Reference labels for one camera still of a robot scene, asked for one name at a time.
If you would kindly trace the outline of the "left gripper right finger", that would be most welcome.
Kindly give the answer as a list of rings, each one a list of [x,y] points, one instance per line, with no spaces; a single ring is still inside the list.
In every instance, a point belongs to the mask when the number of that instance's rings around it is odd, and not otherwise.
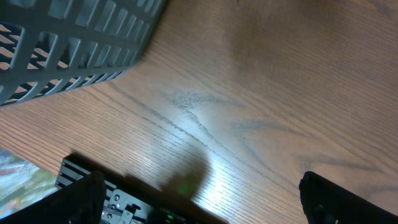
[[[394,215],[312,172],[304,173],[300,201],[309,224],[397,224]]]

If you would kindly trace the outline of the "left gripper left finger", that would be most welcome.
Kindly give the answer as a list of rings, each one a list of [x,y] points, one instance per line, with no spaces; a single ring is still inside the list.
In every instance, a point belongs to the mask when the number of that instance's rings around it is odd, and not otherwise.
[[[106,196],[104,175],[92,172],[1,219],[2,224],[99,224]]]

